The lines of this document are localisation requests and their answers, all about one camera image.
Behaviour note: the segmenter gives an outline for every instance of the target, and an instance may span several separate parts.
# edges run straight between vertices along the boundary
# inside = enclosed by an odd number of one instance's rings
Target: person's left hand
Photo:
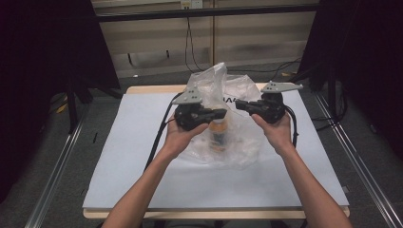
[[[165,143],[163,148],[166,149],[166,153],[169,153],[169,157],[175,159],[183,150],[189,145],[190,140],[196,135],[201,134],[208,127],[207,123],[200,124],[196,128],[190,131],[183,130],[177,125],[174,116],[169,118],[168,130],[166,132]]]

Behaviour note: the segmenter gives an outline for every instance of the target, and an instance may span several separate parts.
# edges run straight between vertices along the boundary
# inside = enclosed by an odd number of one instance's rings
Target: power outlet
[[[192,1],[191,0],[182,0],[181,1],[181,9],[182,10],[190,10],[190,9],[192,9]]]
[[[191,9],[202,9],[202,0],[192,0]]]

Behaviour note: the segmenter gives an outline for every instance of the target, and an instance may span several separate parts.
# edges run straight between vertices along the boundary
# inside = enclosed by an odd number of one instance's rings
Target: white plastic bag
[[[235,100],[256,101],[260,92],[247,75],[227,75],[226,72],[225,64],[220,63],[192,74],[187,84],[198,87],[204,107],[227,109],[225,150],[216,152],[210,148],[211,132],[207,129],[193,138],[181,156],[219,168],[242,169],[258,159],[264,136],[247,112],[235,108]]]

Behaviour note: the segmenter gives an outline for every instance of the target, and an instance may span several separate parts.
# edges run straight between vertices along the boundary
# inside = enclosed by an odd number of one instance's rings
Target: hand
[[[293,146],[291,141],[290,116],[288,113],[285,113],[278,122],[273,124],[267,123],[257,114],[253,114],[252,119],[263,129],[267,140],[279,155],[282,156],[285,151],[289,150],[290,145]]]
[[[177,125],[174,116],[169,118],[168,130],[166,132],[165,143],[163,148],[169,157],[173,160],[189,145],[193,137],[201,134],[208,127],[207,123],[203,123],[196,128],[186,131]]]

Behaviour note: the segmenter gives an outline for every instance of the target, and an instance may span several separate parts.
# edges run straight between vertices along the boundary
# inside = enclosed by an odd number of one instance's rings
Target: horizontal black bar
[[[134,12],[134,13],[105,13],[97,14],[99,22],[140,21],[153,19],[228,16],[244,14],[284,13],[316,11],[323,7],[320,4],[284,5],[252,8],[214,8],[214,9],[181,9],[168,11]]]

